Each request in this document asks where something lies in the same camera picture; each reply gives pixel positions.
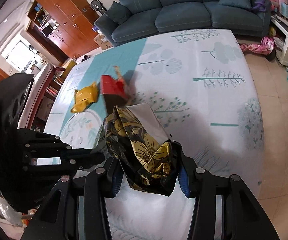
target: sofa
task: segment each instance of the sofa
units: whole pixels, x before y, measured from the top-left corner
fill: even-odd
[[[234,34],[264,37],[268,33],[271,2],[265,12],[219,5],[220,0],[119,0],[131,12],[121,25],[103,14],[95,25],[114,47],[144,37],[198,28],[230,29]],[[251,0],[255,6],[259,0]]]

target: plastic bag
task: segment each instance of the plastic bag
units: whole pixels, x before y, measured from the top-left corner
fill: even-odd
[[[13,225],[22,227],[22,213],[16,212],[10,204],[0,197],[0,215]]]

